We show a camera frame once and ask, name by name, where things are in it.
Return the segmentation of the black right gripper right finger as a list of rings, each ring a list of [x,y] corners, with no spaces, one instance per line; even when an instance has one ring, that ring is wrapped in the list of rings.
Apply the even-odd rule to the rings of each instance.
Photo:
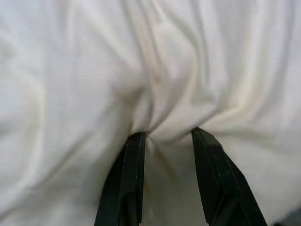
[[[239,168],[210,133],[191,132],[196,175],[209,226],[268,226]]]

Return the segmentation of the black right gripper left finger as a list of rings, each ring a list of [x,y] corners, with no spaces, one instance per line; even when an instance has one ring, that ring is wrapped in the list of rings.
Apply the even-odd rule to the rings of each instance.
[[[127,139],[103,186],[94,226],[139,226],[143,216],[145,133]]]

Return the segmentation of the cream cartoon print blanket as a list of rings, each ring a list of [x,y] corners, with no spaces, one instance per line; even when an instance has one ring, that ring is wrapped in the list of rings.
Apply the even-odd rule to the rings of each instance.
[[[195,127],[301,208],[301,0],[0,0],[0,226],[93,226],[136,132],[141,226],[207,226]]]

